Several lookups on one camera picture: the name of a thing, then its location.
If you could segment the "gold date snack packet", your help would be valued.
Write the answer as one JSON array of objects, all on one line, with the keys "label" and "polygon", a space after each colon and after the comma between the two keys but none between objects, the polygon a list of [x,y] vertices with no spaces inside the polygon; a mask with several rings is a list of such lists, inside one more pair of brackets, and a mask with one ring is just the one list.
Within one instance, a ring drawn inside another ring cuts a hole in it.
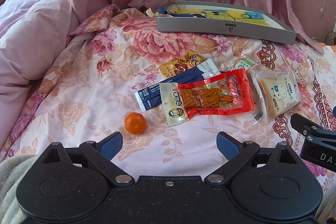
[{"label": "gold date snack packet", "polygon": [[162,75],[168,79],[179,73],[187,71],[197,65],[205,62],[205,58],[199,56],[192,50],[189,50],[187,54],[180,59],[173,59],[159,66],[159,70]]}]

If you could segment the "orange mandarin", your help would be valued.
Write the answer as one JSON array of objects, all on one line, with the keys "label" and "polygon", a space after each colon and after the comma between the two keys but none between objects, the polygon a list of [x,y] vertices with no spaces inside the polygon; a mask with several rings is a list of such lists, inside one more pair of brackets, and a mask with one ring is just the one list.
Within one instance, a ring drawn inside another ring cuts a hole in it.
[{"label": "orange mandarin", "polygon": [[145,132],[147,121],[139,113],[130,113],[124,119],[124,128],[130,134],[140,135]]}]

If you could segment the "red tofu snack packet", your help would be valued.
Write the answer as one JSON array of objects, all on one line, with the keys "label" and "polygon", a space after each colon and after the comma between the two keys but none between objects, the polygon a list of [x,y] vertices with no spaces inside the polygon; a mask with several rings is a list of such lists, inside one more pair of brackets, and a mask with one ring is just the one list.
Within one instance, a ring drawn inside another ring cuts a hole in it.
[{"label": "red tofu snack packet", "polygon": [[189,119],[199,115],[235,115],[255,110],[246,70],[235,69],[208,79],[177,84]]}]

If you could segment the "clear green label packet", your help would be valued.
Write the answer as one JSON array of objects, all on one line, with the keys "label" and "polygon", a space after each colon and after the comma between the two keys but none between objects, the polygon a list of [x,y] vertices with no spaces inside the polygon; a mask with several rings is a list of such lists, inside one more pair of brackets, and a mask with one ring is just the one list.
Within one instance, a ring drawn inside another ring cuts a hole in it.
[{"label": "clear green label packet", "polygon": [[242,55],[233,59],[225,60],[221,63],[219,70],[221,73],[233,71],[236,69],[245,69],[249,71],[251,68],[258,65],[258,62],[254,60],[250,55]]}]

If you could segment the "grey cardboard box tray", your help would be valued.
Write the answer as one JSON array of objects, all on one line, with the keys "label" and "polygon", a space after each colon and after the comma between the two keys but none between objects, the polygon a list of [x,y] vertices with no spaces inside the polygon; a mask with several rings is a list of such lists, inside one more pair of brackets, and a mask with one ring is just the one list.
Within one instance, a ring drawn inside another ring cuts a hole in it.
[{"label": "grey cardboard box tray", "polygon": [[297,36],[292,28],[273,15],[249,7],[224,3],[193,1],[175,1],[168,3],[163,7],[165,10],[168,10],[171,5],[177,5],[180,9],[221,9],[260,12],[265,21],[271,26],[266,27],[243,22],[206,18],[155,17],[157,30],[160,32],[198,32],[205,34],[242,36],[288,45],[293,45]]}]

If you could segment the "grey fleece blanket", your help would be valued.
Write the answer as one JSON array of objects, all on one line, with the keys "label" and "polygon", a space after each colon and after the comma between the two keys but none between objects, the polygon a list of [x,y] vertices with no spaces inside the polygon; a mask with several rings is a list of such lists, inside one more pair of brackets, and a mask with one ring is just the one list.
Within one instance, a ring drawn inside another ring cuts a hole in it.
[{"label": "grey fleece blanket", "polygon": [[1,207],[0,223],[22,223],[26,216],[16,198],[16,191],[21,179],[36,162],[38,156],[13,156],[1,163]]}]

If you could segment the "floral bed sheet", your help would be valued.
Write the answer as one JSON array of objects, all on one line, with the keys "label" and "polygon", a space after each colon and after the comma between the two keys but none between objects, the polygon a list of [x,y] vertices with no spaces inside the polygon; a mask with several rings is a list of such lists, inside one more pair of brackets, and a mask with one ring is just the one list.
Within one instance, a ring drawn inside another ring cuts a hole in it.
[{"label": "floral bed sheet", "polygon": [[215,145],[220,131],[263,147],[284,141],[300,151],[303,138],[290,126],[290,113],[269,124],[257,123],[256,112],[196,115],[169,127],[163,108],[157,106],[144,113],[143,134],[128,133],[124,118],[140,110],[135,92],[163,80],[160,65],[188,51],[219,67],[246,56],[263,69],[290,68],[302,98],[291,112],[335,129],[335,53],[330,47],[320,55],[300,42],[286,46],[239,36],[161,33],[155,19],[137,9],[110,5],[77,28],[48,66],[2,147],[1,159],[40,154],[54,141],[76,147],[115,131],[122,133],[123,146],[113,161],[132,176],[205,176],[225,162]]}]

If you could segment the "navy blue white sachet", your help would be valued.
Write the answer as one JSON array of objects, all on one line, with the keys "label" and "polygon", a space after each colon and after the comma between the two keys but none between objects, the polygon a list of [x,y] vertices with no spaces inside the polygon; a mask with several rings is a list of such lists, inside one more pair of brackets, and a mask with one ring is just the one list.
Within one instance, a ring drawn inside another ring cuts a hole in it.
[{"label": "navy blue white sachet", "polygon": [[162,103],[162,94],[166,94],[169,90],[177,88],[177,84],[189,84],[220,74],[220,70],[211,59],[197,65],[194,68],[188,69],[176,76],[165,79],[156,84],[150,85],[135,92],[135,98],[142,112],[150,110]]}]

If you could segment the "pink duvet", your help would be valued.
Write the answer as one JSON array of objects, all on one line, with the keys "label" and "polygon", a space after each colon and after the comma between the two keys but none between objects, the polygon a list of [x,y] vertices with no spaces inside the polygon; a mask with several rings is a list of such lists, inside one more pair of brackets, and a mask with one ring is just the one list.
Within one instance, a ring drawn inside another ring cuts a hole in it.
[{"label": "pink duvet", "polygon": [[42,78],[79,25],[70,0],[6,0],[1,5],[1,143],[33,82]]}]

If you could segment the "cream snack packet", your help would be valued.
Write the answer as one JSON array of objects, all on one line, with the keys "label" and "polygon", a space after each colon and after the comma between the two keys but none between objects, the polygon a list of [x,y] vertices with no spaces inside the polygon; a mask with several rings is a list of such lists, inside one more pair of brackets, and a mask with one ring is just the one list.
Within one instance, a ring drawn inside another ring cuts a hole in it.
[{"label": "cream snack packet", "polygon": [[183,124],[189,120],[182,99],[182,91],[177,83],[160,83],[159,92],[163,111],[169,127]]}]

